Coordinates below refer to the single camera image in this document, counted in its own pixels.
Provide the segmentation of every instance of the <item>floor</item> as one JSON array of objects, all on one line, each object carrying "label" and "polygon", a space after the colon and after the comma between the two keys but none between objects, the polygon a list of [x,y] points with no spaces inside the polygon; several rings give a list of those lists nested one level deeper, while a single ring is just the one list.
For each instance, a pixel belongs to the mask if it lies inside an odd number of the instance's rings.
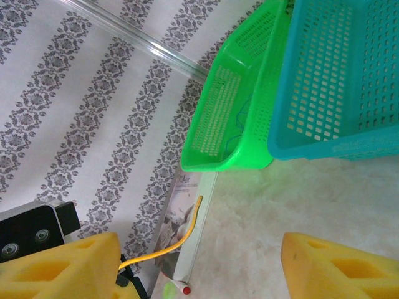
[{"label": "floor", "polygon": [[[175,298],[289,299],[280,260],[285,232],[399,260],[398,178],[397,156],[273,161],[260,171],[219,173],[191,295],[176,291]],[[164,285],[160,277],[154,298]]]}]

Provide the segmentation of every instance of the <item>damask pattern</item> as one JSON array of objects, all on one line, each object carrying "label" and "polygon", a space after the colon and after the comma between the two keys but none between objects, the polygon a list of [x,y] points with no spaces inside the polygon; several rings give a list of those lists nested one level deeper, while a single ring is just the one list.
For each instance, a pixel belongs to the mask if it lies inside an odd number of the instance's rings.
[{"label": "damask pattern", "polygon": [[[51,164],[54,170],[47,173],[46,184],[41,186],[44,192],[37,194],[36,199],[43,202],[62,201],[64,196],[69,195],[67,190],[74,183],[73,177],[78,175],[77,169],[82,166],[83,157],[87,154],[85,150],[90,147],[95,131],[100,127],[133,51],[134,48],[124,40],[113,38],[92,80],[92,86],[79,106],[80,112],[74,117],[75,123],[70,125],[71,130],[64,137],[66,142],[61,144],[61,150],[55,156],[56,163]],[[116,179],[118,174],[113,175],[113,179]]]},{"label": "damask pattern", "polygon": [[[253,11],[246,13],[247,17],[261,4],[261,2],[257,2],[253,5]],[[226,37],[222,37],[220,41],[215,43],[214,47],[207,51],[198,63],[202,62],[202,66],[211,65],[223,41],[244,20],[245,18],[240,18],[238,24],[225,33]],[[155,166],[153,176],[150,178],[151,183],[146,188],[147,194],[144,195],[143,202],[140,204],[140,214],[136,215],[136,221],[132,225],[132,232],[129,234],[129,241],[123,247],[129,256],[133,254],[134,256],[140,256],[146,254],[148,251],[155,226],[160,217],[169,188],[171,187],[173,174],[180,160],[181,149],[185,142],[202,88],[202,84],[192,79],[188,81],[185,87],[185,92],[179,103],[179,109],[176,111],[170,131],[166,136],[165,147],[160,152],[160,157],[156,161],[158,165]],[[132,267],[135,271],[139,271],[140,269],[140,266],[137,264]]]},{"label": "damask pattern", "polygon": [[220,0],[184,0],[162,42],[180,52]]},{"label": "damask pattern", "polygon": [[120,17],[131,25],[143,29],[153,0],[124,0]]},{"label": "damask pattern", "polygon": [[[207,5],[215,6],[217,3],[219,3],[219,1],[183,1],[182,5],[185,13],[182,14],[182,9],[180,9],[179,14],[175,16],[174,20],[179,20],[181,26],[184,26],[184,24],[192,24],[193,22],[196,25],[194,27],[189,25],[186,29],[184,27],[178,28],[178,30],[182,32],[190,32],[184,39],[180,39],[180,48],[177,49],[178,51],[186,45],[191,36],[198,30],[198,27],[209,16],[208,12],[213,10],[212,7],[208,7]],[[174,22],[171,23],[171,27],[168,28],[165,39],[170,38],[171,29],[174,28],[175,24]],[[108,229],[107,224],[111,223],[113,213],[117,208],[115,203],[119,202],[121,198],[120,193],[123,191],[123,185],[127,182],[130,167],[134,165],[135,156],[138,154],[138,149],[143,143],[145,131],[150,126],[150,120],[156,110],[156,104],[163,94],[163,89],[166,87],[166,82],[170,77],[171,71],[172,69],[168,65],[158,60],[153,61],[153,65],[149,69],[150,74],[147,75],[146,81],[144,81],[142,85],[143,90],[139,92],[140,97],[135,101],[135,108],[132,109],[133,114],[129,115],[127,124],[124,127],[126,131],[120,136],[122,142],[117,144],[118,149],[113,152],[112,160],[109,162],[110,167],[104,173],[105,180],[100,182],[102,187],[97,189],[95,194],[97,200],[92,203],[94,207],[89,209],[87,213],[89,221],[82,222],[82,229],[78,234],[80,238],[98,234]],[[173,177],[173,173],[174,171],[164,173],[163,175]],[[158,186],[155,186],[153,192],[159,193],[159,197],[162,197],[164,192],[168,192],[167,188],[167,186],[164,186],[163,190],[160,191],[158,190]],[[156,223],[159,217],[160,207],[148,205],[146,207],[146,213],[153,219],[149,222],[150,226],[143,226],[143,229],[146,229],[147,234],[152,236],[155,226],[154,223]],[[143,247],[134,251],[135,254],[142,252],[143,249],[146,248],[145,244],[147,241],[145,239],[136,239],[135,245],[138,246],[137,244],[139,242]],[[137,265],[136,273],[139,273],[139,271],[140,266]]]},{"label": "damask pattern", "polygon": [[6,192],[8,181],[13,179],[13,172],[24,157],[24,150],[29,148],[31,138],[41,124],[60,88],[70,63],[78,53],[79,45],[87,36],[91,23],[74,12],[67,12],[58,34],[51,39],[48,52],[43,54],[32,77],[27,83],[28,89],[21,94],[22,101],[17,102],[17,109],[10,114],[10,122],[5,123],[6,130],[0,131],[0,193]]},{"label": "damask pattern", "polygon": [[7,60],[5,54],[11,52],[12,46],[27,26],[32,11],[39,4],[36,0],[2,0],[0,3],[0,64]]},{"label": "damask pattern", "polygon": [[112,212],[116,211],[115,204],[119,202],[127,182],[128,174],[135,162],[135,155],[143,143],[147,129],[150,127],[152,115],[156,110],[165,88],[165,82],[169,79],[172,69],[165,63],[154,60],[149,69],[149,74],[142,84],[143,90],[135,100],[135,108],[127,119],[124,131],[120,135],[117,149],[113,151],[110,166],[100,182],[102,187],[95,194],[97,200],[92,202],[93,208],[89,209],[87,217],[89,221],[83,221],[82,229],[78,237],[84,238],[89,235],[99,234],[108,230],[107,224],[112,221]]}]

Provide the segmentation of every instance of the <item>blue plastic basket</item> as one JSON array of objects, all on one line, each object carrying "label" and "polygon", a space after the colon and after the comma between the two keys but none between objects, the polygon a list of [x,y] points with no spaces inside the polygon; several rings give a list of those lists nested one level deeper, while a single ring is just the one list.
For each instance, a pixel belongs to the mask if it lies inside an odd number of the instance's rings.
[{"label": "blue plastic basket", "polygon": [[399,154],[399,1],[297,0],[268,138],[278,159]]}]

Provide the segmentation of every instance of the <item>small green object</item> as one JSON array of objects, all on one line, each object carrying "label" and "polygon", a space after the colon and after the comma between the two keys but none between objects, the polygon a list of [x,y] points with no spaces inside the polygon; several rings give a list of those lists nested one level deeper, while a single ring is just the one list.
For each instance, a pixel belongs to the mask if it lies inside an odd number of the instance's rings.
[{"label": "small green object", "polygon": [[175,299],[176,287],[171,282],[167,282],[163,287],[163,299]]}]

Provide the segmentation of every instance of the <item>yellow cable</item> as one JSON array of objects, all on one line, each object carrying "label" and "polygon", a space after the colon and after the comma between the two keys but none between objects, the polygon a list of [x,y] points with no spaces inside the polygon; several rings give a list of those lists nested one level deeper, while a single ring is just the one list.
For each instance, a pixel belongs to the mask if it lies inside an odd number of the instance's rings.
[{"label": "yellow cable", "polygon": [[194,215],[193,215],[193,220],[191,221],[191,225],[190,228],[188,229],[187,233],[185,234],[185,236],[180,239],[179,242],[177,242],[176,244],[173,244],[165,249],[159,250],[157,252],[154,252],[152,254],[146,254],[146,255],[142,255],[141,257],[135,257],[132,258],[130,260],[127,260],[126,262],[123,262],[119,265],[119,270],[133,264],[133,263],[139,263],[139,262],[143,262],[145,260],[150,260],[150,259],[154,259],[156,257],[159,257],[161,255],[167,254],[168,252],[171,252],[172,250],[175,250],[177,248],[179,248],[180,246],[183,245],[184,242],[186,242],[187,238],[191,235],[191,233],[194,230],[195,227],[195,223],[197,221],[197,216],[198,216],[198,210],[200,209],[200,205],[202,202],[203,196],[199,196],[197,203],[195,204],[195,208],[194,208]]}]

